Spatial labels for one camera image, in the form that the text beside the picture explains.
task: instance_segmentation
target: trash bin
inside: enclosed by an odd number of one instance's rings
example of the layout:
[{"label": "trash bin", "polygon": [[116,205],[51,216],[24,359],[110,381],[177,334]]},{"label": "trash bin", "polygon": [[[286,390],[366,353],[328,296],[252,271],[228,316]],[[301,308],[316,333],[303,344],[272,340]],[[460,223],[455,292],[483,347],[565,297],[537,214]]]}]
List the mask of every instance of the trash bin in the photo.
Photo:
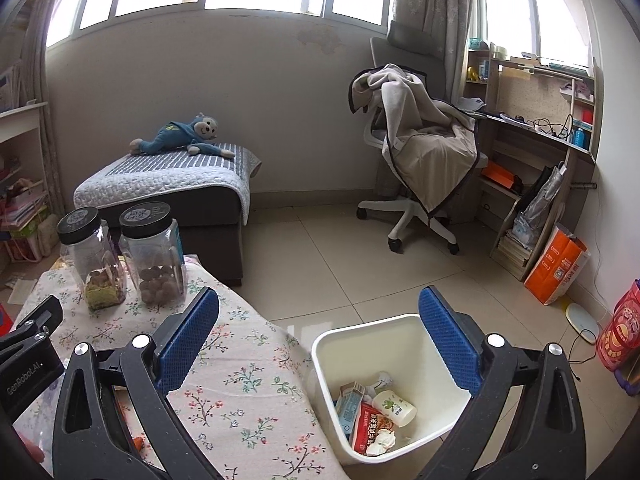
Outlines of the trash bin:
[{"label": "trash bin", "polygon": [[[424,446],[455,426],[471,398],[454,382],[417,314],[330,330],[318,336],[311,353],[322,397],[316,415],[342,465],[388,462]],[[373,384],[381,371],[394,380],[390,389],[418,413],[404,428],[395,428],[396,445],[389,452],[370,457],[351,449],[334,399],[343,384]]]}]

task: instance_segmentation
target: plastic jar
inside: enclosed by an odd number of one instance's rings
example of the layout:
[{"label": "plastic jar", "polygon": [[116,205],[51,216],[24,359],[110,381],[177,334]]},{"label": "plastic jar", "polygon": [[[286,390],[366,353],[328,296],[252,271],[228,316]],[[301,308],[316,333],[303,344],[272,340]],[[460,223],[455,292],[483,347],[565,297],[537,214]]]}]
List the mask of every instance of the plastic jar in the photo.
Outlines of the plastic jar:
[{"label": "plastic jar", "polygon": [[164,202],[146,202],[120,215],[120,250],[148,305],[183,301],[186,268],[178,222]]},{"label": "plastic jar", "polygon": [[120,304],[127,295],[126,277],[113,249],[107,222],[95,207],[83,207],[58,223],[60,257],[92,310]]}]

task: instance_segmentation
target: water stain on wall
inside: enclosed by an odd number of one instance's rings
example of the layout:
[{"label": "water stain on wall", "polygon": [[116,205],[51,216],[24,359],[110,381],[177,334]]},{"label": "water stain on wall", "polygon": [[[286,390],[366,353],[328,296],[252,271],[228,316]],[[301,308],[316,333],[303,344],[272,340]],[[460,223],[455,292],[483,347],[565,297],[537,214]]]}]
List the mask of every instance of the water stain on wall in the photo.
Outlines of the water stain on wall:
[{"label": "water stain on wall", "polygon": [[327,25],[314,25],[307,30],[298,33],[298,41],[304,45],[315,43],[320,47],[323,54],[330,56],[335,53],[335,49],[342,45],[333,27]]}]

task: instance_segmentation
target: chair base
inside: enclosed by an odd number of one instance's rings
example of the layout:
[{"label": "chair base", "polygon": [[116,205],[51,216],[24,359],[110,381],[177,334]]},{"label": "chair base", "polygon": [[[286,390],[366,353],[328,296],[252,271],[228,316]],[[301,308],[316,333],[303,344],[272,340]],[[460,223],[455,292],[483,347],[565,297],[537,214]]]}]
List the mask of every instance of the chair base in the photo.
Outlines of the chair base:
[{"label": "chair base", "polygon": [[[398,238],[400,231],[407,226],[414,216],[417,216],[425,225],[429,226],[433,232],[443,237],[448,242],[449,252],[451,254],[457,254],[460,248],[456,236],[449,231],[437,218],[429,218],[427,213],[424,212],[422,206],[415,200],[410,198],[398,198],[396,200],[363,200],[358,204],[358,210],[356,216],[364,220],[367,218],[367,209],[373,211],[400,211],[402,212],[402,218],[398,221],[391,232],[389,233],[389,249],[395,253],[402,252],[402,240]],[[449,219],[443,218],[443,222],[448,224]]]}]

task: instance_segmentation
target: nuts in jar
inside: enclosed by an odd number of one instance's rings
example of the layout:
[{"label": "nuts in jar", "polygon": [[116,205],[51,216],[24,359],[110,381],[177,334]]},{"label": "nuts in jar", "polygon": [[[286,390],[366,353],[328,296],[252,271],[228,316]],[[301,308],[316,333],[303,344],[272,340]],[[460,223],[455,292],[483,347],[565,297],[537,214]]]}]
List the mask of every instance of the nuts in jar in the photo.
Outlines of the nuts in jar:
[{"label": "nuts in jar", "polygon": [[180,294],[175,270],[171,266],[153,266],[140,270],[140,296],[146,304],[165,304]]},{"label": "nuts in jar", "polygon": [[122,303],[125,291],[118,278],[117,267],[108,265],[104,269],[92,270],[86,277],[84,297],[92,310]]}]

